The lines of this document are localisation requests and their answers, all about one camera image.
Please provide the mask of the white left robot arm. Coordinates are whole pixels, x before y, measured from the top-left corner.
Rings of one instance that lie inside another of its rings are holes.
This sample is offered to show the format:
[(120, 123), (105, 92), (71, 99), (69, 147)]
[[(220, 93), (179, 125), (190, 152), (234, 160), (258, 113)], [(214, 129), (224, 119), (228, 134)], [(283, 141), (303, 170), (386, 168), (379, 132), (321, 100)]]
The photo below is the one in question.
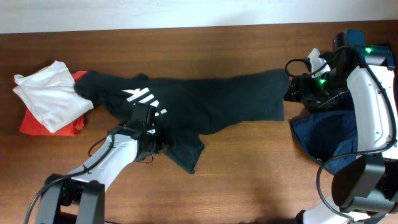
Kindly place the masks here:
[(36, 202), (36, 223), (105, 223), (105, 192), (132, 162), (142, 162), (160, 151), (155, 129), (113, 129), (104, 144), (81, 166), (66, 175), (52, 174), (33, 199), (24, 222)]

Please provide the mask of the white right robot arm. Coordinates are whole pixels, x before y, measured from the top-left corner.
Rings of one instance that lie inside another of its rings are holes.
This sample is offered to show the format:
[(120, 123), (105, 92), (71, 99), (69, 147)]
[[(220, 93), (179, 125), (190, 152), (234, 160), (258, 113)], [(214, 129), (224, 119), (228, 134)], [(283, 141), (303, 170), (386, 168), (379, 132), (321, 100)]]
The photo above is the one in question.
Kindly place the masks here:
[(331, 195), (297, 223), (368, 223), (397, 212), (397, 108), (387, 47), (341, 46), (303, 59), (287, 94), (310, 115), (293, 119), (294, 138), (332, 176)]

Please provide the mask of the dark green Nike t-shirt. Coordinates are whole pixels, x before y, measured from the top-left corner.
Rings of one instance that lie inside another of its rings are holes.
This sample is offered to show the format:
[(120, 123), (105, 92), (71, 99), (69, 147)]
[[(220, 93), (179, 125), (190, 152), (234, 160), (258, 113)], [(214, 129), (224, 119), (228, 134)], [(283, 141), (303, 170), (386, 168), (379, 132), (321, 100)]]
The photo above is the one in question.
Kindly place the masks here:
[(74, 89), (119, 120), (131, 118), (135, 103), (154, 106), (158, 130), (170, 144), (165, 155), (194, 174), (205, 147), (201, 134), (214, 134), (242, 121), (283, 121), (289, 86), (283, 70), (196, 80), (88, 72), (75, 82)]

